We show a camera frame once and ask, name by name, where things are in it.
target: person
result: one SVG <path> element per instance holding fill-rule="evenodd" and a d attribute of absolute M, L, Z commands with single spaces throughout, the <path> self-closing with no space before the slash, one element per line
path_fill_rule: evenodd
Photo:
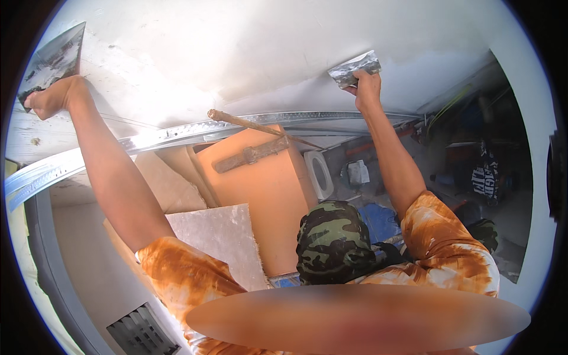
<path fill-rule="evenodd" d="M 360 216 L 349 203 L 324 203 L 302 219 L 296 251 L 303 280 L 432 286 L 496 297 L 499 272 L 494 260 L 455 214 L 427 191 L 418 167 L 383 111 L 380 76 L 364 71 L 354 75 L 358 87 L 347 91 L 356 96 L 355 105 L 367 122 L 385 188 L 401 221 L 404 242 L 416 261 L 367 273 L 367 259 L 372 256 L 364 250 L 368 236 L 361 233 L 364 223 Z M 180 322 L 194 353 L 282 354 L 224 343 L 200 335 L 187 325 L 186 315 L 194 307 L 246 291 L 231 277 L 227 264 L 176 238 L 140 171 L 99 115 L 81 76 L 61 79 L 47 90 L 31 93 L 24 105 L 42 120 L 60 110 L 69 111 L 102 211 L 135 253 L 164 305 Z M 347 219 L 338 220 L 338 212 L 347 214 Z M 334 252 L 331 249 L 339 250 L 339 256 L 323 257 Z M 326 280 L 315 277 L 321 270 Z"/>

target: forearm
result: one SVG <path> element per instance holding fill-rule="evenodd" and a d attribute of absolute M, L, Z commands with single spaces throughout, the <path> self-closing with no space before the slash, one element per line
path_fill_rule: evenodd
<path fill-rule="evenodd" d="M 410 205 L 426 190 L 422 174 L 402 146 L 381 106 L 363 112 L 377 150 L 379 168 L 392 206 L 402 220 Z"/>
<path fill-rule="evenodd" d="M 101 118 L 88 88 L 73 88 L 68 110 L 89 180 L 106 217 L 133 252 L 175 236 L 144 177 Z"/>

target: putty knife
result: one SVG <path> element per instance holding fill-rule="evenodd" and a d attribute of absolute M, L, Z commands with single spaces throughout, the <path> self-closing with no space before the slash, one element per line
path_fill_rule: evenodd
<path fill-rule="evenodd" d="M 85 22 L 71 27 L 38 49 L 30 58 L 16 97 L 24 101 L 34 91 L 47 89 L 59 79 L 79 74 Z"/>
<path fill-rule="evenodd" d="M 339 85 L 339 88 L 344 89 L 348 86 L 356 85 L 358 79 L 353 76 L 353 73 L 358 70 L 364 70 L 373 75 L 381 71 L 381 64 L 375 51 L 368 51 L 358 57 L 346 61 L 327 72 Z"/>

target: orange tie-dye shirt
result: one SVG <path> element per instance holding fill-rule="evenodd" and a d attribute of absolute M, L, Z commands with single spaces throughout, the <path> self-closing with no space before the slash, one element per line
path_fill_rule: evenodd
<path fill-rule="evenodd" d="M 404 242 L 416 262 L 405 262 L 348 283 L 434 286 L 496 297 L 499 271 L 489 251 L 472 238 L 446 205 L 425 191 L 401 222 Z M 137 253 L 168 311 L 181 323 L 196 355 L 284 354 L 225 343 L 194 332 L 186 315 L 210 300 L 246 292 L 229 267 L 174 237 L 163 237 Z"/>

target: orange box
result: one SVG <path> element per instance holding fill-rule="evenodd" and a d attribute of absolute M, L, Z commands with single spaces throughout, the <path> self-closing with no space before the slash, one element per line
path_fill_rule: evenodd
<path fill-rule="evenodd" d="M 283 131 L 281 126 L 270 126 Z M 222 206 L 248 203 L 254 238 L 268 277 L 296 272 L 296 237 L 301 218 L 318 204 L 302 155 L 290 148 L 252 165 L 218 174 L 213 166 L 246 147 L 277 137 L 251 129 L 239 132 L 201 152 L 197 158 Z"/>

